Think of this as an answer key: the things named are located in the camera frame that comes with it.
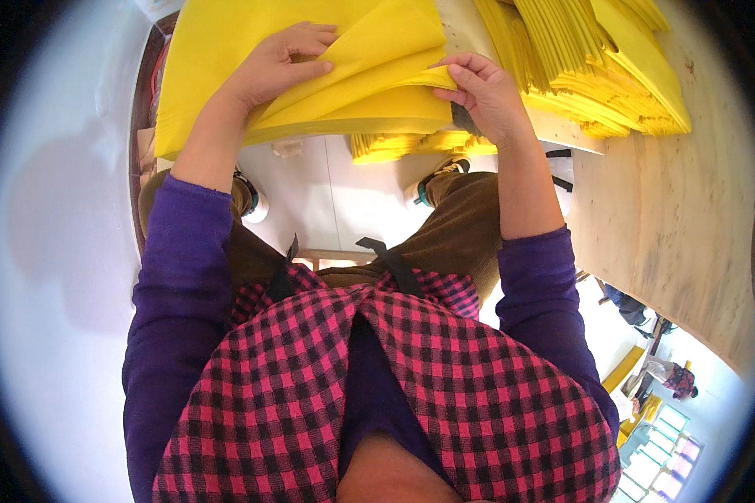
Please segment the yellow object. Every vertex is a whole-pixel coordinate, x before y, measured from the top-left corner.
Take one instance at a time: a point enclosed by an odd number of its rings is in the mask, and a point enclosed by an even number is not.
[[[578,123],[590,137],[691,130],[679,81],[654,30],[652,0],[473,0],[523,103]]]
[[[265,106],[245,144],[294,135],[428,135],[452,120],[430,87],[455,88],[432,0],[192,0],[168,53],[156,125],[158,157],[173,159],[207,99],[266,36],[310,20],[336,24],[340,38],[320,57],[328,75],[294,86]]]
[[[643,352],[645,349],[643,347],[637,347],[634,346],[630,351],[626,354],[623,360],[621,360],[621,363],[619,363],[612,372],[609,373],[609,376],[607,376],[606,379],[604,379],[604,382],[601,384],[604,386],[604,389],[607,390],[607,393],[612,393],[613,390],[621,385],[621,383],[624,382],[624,379],[626,377],[629,377],[629,375],[632,373],[632,369],[634,366],[638,363],[638,360],[640,360],[640,357],[643,355]]]
[[[660,408],[660,405],[663,403],[663,399],[658,397],[655,394],[650,394],[648,398],[646,398],[646,401],[643,403],[643,407],[641,407],[641,415],[643,418],[651,423],[654,421],[654,418],[657,417],[657,411]]]
[[[351,135],[349,145],[352,163],[356,165],[387,163],[406,154],[497,154],[497,147],[485,137],[473,136],[461,130],[442,130],[432,135]]]
[[[662,403],[663,400],[660,397],[657,397],[654,394],[649,395],[643,403],[640,412],[634,415],[634,422],[624,421],[621,423],[621,428],[618,430],[618,439],[616,441],[616,445],[619,449],[624,445],[626,440],[629,439],[634,429],[638,427],[642,420],[646,420],[648,423],[654,421],[654,418],[657,417],[657,410]]]

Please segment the brown pants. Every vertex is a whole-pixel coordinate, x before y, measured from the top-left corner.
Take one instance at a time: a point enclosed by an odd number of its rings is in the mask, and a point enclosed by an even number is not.
[[[147,235],[148,214],[154,206],[154,193],[167,171],[153,176],[140,192],[140,225]],[[498,282],[497,252],[501,247],[500,216],[497,202],[497,176],[494,173],[448,173],[433,178],[426,187],[431,216],[413,236],[392,248],[410,267],[442,275],[470,275],[481,305]],[[270,278],[285,263],[285,257],[266,245],[243,226],[241,216],[252,204],[246,187],[232,185],[232,231],[227,258],[232,286]],[[378,258],[356,267],[330,267],[316,274],[330,287],[350,287],[374,283],[386,272]]]

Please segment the pink checkered vest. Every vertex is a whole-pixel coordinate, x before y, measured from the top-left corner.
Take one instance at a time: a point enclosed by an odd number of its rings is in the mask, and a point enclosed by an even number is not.
[[[424,298],[329,289],[291,265],[294,295],[246,285],[174,428],[154,501],[333,501],[347,344],[372,325],[465,500],[607,501],[621,465],[594,400],[550,362],[477,321],[468,277],[414,270]]]

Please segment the skin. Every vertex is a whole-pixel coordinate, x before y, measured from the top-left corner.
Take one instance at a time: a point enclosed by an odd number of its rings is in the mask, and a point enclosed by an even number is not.
[[[329,73],[314,60],[338,38],[335,26],[300,23],[264,39],[208,100],[171,176],[230,193],[232,173],[251,113],[291,86]],[[537,236],[564,226],[545,153],[534,136],[514,80],[484,56],[449,55],[455,91],[434,89],[463,105],[498,148],[501,236]],[[337,491],[339,503],[456,503],[462,499],[433,470],[382,431],[355,450]]]

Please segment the person's right hand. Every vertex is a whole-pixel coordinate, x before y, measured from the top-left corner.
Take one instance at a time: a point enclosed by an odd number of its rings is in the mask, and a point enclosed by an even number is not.
[[[528,122],[514,78],[491,60],[473,52],[445,56],[435,66],[448,66],[459,88],[434,88],[434,94],[464,106],[478,129],[498,149],[509,146],[521,124]]]
[[[333,33],[335,30],[332,24],[306,21],[269,35],[252,49],[219,91],[252,109],[291,86],[330,73],[332,63],[316,58],[338,40],[338,35]]]

